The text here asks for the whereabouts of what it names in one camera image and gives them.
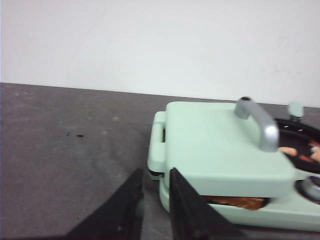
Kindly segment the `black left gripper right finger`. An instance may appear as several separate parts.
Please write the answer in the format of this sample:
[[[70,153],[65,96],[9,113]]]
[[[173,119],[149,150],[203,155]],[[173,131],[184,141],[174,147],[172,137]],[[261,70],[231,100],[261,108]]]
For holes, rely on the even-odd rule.
[[[175,240],[245,239],[245,234],[213,209],[176,168],[170,170],[169,212]]]

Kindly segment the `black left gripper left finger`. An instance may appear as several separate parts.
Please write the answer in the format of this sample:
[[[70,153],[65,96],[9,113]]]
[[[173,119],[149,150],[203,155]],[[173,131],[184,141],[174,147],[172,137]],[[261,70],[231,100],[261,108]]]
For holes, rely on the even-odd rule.
[[[144,219],[144,171],[137,168],[110,198],[66,234],[68,240],[139,240]]]

